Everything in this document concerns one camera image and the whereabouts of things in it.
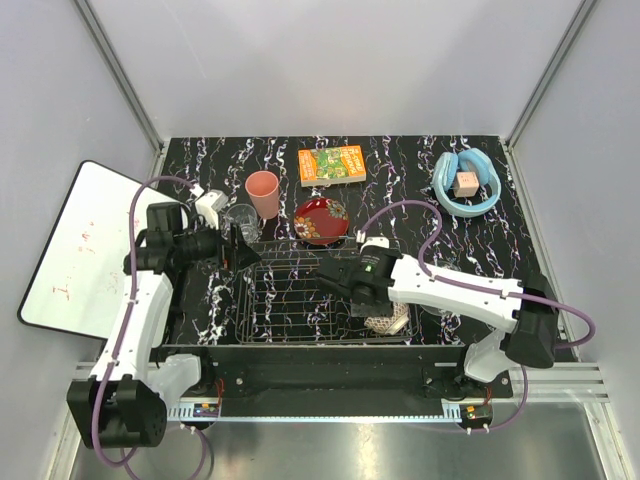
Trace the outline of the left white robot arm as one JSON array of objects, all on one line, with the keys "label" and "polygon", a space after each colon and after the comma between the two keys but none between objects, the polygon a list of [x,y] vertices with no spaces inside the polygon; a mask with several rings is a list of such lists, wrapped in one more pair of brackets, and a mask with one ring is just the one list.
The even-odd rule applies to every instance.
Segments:
[{"label": "left white robot arm", "polygon": [[159,345],[180,276],[206,261],[232,273],[259,262],[239,226],[224,232],[219,212],[223,194],[209,192],[194,203],[201,226],[189,226],[179,202],[153,203],[146,226],[129,230],[124,258],[125,294],[116,322],[89,377],[75,380],[67,404],[83,443],[100,448],[157,446],[168,410],[189,390],[196,396],[215,386],[216,372],[194,354],[174,354],[149,366]]}]

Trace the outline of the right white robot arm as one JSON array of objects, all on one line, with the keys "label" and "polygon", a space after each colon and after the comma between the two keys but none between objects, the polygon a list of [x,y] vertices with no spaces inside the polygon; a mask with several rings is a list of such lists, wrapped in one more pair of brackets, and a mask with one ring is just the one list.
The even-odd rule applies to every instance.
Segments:
[{"label": "right white robot arm", "polygon": [[471,344],[454,371],[454,384],[476,396],[497,375],[520,365],[548,369],[555,363],[557,308],[548,298],[524,296],[515,279],[491,279],[435,266],[371,242],[352,257],[327,257],[316,269],[318,288],[388,316],[397,304],[445,310],[484,322],[493,332]]}]

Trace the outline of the brown patterned ceramic bowl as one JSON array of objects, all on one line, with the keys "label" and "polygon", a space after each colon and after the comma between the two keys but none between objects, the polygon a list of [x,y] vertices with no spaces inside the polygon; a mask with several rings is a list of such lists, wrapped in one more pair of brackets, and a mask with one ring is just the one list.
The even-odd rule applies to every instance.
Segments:
[{"label": "brown patterned ceramic bowl", "polygon": [[409,305],[394,303],[390,316],[368,317],[364,321],[364,326],[377,334],[395,335],[408,324],[409,320]]}]

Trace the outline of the red floral plate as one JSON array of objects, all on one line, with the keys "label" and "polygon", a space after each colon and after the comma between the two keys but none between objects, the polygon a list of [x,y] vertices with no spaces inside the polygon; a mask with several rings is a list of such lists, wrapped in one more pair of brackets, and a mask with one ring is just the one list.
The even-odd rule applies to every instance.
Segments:
[{"label": "red floral plate", "polygon": [[316,197],[300,205],[293,217],[294,232],[311,245],[329,245],[339,241],[349,230],[346,207],[337,200]]}]

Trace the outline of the black wire dish rack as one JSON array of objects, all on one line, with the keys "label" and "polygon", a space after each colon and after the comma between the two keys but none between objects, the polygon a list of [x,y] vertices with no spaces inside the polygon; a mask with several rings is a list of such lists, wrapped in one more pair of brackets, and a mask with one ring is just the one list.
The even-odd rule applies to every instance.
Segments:
[{"label": "black wire dish rack", "polygon": [[419,313],[394,334],[378,333],[348,300],[322,292],[315,270],[327,258],[351,259],[359,253],[353,237],[311,245],[299,239],[252,245],[261,261],[235,281],[235,338],[248,344],[385,344],[408,342],[420,331]]}]

